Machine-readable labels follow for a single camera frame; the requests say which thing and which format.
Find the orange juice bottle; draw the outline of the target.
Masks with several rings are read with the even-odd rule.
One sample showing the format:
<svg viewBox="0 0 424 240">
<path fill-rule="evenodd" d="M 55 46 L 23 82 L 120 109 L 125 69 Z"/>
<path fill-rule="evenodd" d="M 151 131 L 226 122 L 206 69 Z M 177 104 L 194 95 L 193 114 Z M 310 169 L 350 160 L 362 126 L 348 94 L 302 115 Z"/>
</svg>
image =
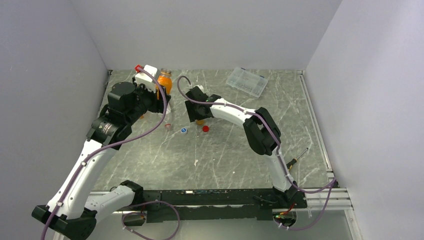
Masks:
<svg viewBox="0 0 424 240">
<path fill-rule="evenodd" d="M 157 79 L 158 83 L 165 88 L 166 94 L 170 95 L 173 87 L 172 82 L 172 71 L 166 68 L 160 70 L 159 77 Z"/>
</svg>

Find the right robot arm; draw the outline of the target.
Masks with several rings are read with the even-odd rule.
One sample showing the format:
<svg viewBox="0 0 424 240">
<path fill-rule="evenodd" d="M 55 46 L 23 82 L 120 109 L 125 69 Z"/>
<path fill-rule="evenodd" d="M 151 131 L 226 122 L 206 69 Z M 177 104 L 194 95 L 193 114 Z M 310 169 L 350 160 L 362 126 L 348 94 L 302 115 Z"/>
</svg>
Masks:
<svg viewBox="0 0 424 240">
<path fill-rule="evenodd" d="M 207 95 L 199 86 L 183 94 L 191 122 L 217 118 L 226 120 L 244 130 L 248 145 L 258 155 L 264 156 L 272 180 L 272 192 L 253 196 L 260 205 L 273 208 L 306 208 L 304 193 L 290 175 L 281 152 L 281 132 L 264 107 L 250 109 L 226 101 L 219 95 Z"/>
</svg>

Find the orange bottle cap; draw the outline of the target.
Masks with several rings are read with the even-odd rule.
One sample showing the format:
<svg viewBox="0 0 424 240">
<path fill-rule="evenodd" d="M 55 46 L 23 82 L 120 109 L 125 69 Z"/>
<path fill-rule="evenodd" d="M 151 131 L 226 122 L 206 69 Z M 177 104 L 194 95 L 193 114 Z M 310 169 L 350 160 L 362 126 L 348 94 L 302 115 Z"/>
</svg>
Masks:
<svg viewBox="0 0 424 240">
<path fill-rule="evenodd" d="M 204 120 L 196 120 L 195 123 L 199 126 L 203 126 L 205 124 Z"/>
</svg>

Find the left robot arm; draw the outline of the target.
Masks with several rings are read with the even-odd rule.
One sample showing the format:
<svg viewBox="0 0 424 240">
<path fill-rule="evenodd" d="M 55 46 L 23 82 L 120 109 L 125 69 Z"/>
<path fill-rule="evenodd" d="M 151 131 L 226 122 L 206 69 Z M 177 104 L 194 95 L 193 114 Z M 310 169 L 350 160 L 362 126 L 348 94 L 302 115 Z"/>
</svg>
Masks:
<svg viewBox="0 0 424 240">
<path fill-rule="evenodd" d="M 147 112 L 165 115 L 170 99 L 166 87 L 156 83 L 124 81 L 111 88 L 63 185 L 47 204 L 32 211 L 32 217 L 43 224 L 41 239 L 53 230 L 70 240 L 85 240 L 107 215 L 143 205 L 143 188 L 130 180 L 95 200 L 89 200 L 89 195 L 106 164 L 122 144 L 132 140 L 134 123 Z"/>
</svg>

